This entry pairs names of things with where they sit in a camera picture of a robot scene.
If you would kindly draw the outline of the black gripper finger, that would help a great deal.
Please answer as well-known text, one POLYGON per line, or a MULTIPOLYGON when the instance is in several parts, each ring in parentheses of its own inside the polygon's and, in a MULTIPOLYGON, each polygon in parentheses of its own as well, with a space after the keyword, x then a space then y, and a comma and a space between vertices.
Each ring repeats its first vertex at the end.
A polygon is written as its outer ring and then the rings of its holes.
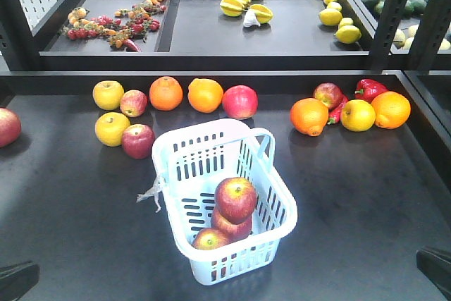
POLYGON ((416 267, 444 297, 450 297, 450 251, 423 247, 416 252, 416 267))
POLYGON ((1 301, 19 300, 39 282, 39 265, 26 261, 1 267, 1 301))

